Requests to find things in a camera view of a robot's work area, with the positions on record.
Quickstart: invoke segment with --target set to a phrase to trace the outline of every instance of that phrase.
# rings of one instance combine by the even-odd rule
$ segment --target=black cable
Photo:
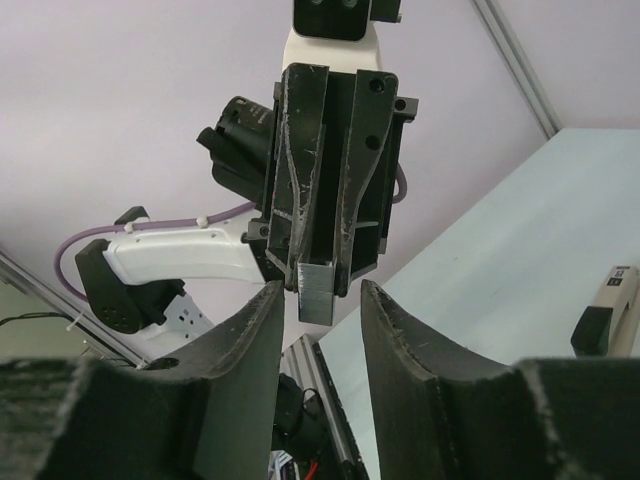
[[[18,315],[17,317],[7,317],[0,320],[0,327],[6,325],[9,322],[14,322],[16,320],[34,320],[37,318],[64,318],[65,320],[73,321],[66,313],[59,312],[36,312],[36,313],[25,313],[24,315]]]

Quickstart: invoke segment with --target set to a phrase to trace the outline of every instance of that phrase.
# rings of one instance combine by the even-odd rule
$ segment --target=white table
[[[384,288],[454,341],[513,363],[573,356],[573,328],[617,264],[640,266],[640,131],[568,129]],[[360,311],[320,345],[369,474],[380,478]]]

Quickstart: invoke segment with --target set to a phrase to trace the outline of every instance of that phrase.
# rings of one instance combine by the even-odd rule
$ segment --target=red wire
[[[311,480],[313,476],[316,474],[316,470],[318,469],[318,462],[311,462],[311,470],[307,473],[307,476],[304,480]]]

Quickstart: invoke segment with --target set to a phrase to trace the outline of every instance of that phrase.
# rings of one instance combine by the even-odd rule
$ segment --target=table
[[[640,131],[566,129],[384,288],[499,362],[573,356],[573,328],[611,267],[640,265],[639,207]],[[380,478],[360,311],[320,346],[369,474]]]

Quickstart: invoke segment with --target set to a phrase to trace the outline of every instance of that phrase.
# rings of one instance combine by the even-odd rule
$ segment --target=wire
[[[59,312],[42,312],[42,313],[25,313],[24,315],[18,315],[17,317],[7,317],[0,320],[0,327],[6,325],[9,322],[16,320],[33,320],[36,318],[64,318],[65,320],[73,321],[69,315]]]
[[[316,474],[316,470],[318,470],[318,462],[311,462],[311,469],[309,470],[309,473],[307,473],[307,476],[304,477],[304,480],[311,480]]]
[[[238,215],[242,215],[243,213],[249,212],[255,208],[255,204],[253,203],[245,203],[244,205],[240,205],[239,207],[232,208],[231,210],[227,210],[226,212],[218,213],[216,215],[211,215],[207,217],[207,221],[209,224],[220,223],[232,218],[237,217]],[[159,229],[169,229],[169,228],[188,228],[198,226],[197,219],[183,219],[183,220],[165,220],[158,222],[146,222],[146,223],[134,223],[133,229],[134,231],[146,231],[146,230],[159,230]],[[58,281],[62,284],[62,286],[69,291],[74,297],[82,300],[83,302],[88,302],[87,296],[76,289],[71,282],[67,280],[64,272],[62,271],[62,258],[69,248],[78,243],[85,238],[94,237],[96,235],[104,235],[107,233],[119,233],[124,232],[124,225],[108,225],[105,227],[96,227],[91,228],[89,230],[85,230],[84,232],[80,232],[75,234],[73,237],[69,238],[65,241],[60,248],[56,251],[56,255],[53,261],[53,268],[58,278]]]
[[[398,193],[393,197],[394,205],[402,202],[407,198],[407,194],[409,193],[409,182],[407,182],[407,176],[399,164],[398,171],[396,172],[396,182],[398,183]]]

